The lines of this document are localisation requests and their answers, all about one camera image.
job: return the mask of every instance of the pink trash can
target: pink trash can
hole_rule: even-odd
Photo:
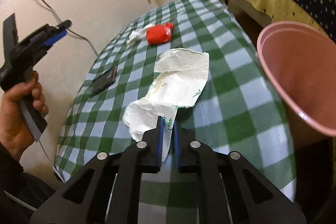
[[[263,29],[260,63],[282,97],[295,149],[336,136],[336,44],[306,24]]]

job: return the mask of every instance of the red package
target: red package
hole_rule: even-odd
[[[171,40],[174,25],[155,25],[147,30],[146,36],[149,45],[159,45]]]

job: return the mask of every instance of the crumpled tissue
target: crumpled tissue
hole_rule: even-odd
[[[132,31],[129,38],[126,41],[128,47],[133,46],[137,41],[143,39],[146,36],[146,32],[149,28],[153,27],[154,24],[148,24],[139,31]]]
[[[185,48],[164,52],[154,66],[160,75],[152,82],[145,97],[130,103],[123,115],[135,141],[156,128],[158,116],[164,120],[162,161],[168,155],[177,110],[195,105],[209,73],[209,54]]]

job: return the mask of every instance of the brown floor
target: brown floor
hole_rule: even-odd
[[[234,4],[229,2],[228,8],[256,47],[263,28]],[[295,202],[307,220],[311,220],[331,193],[333,169],[330,139],[296,150],[295,163],[297,170]]]

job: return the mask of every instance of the green and white tablecloth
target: green and white tablecloth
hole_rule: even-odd
[[[133,30],[149,23],[175,25],[172,41],[131,48]],[[171,48],[208,52],[209,77],[193,108],[179,109],[177,121],[215,151],[241,152],[291,200],[295,193],[293,142],[283,104],[258,63],[255,48],[219,0],[177,0],[131,22],[100,53],[79,90],[58,140],[55,166],[68,180],[98,152],[125,150],[133,141],[122,122],[125,107],[143,97],[155,61]],[[90,98],[92,81],[118,66],[115,83]],[[196,178],[180,175],[168,155],[158,175],[142,176],[139,223],[195,223]]]

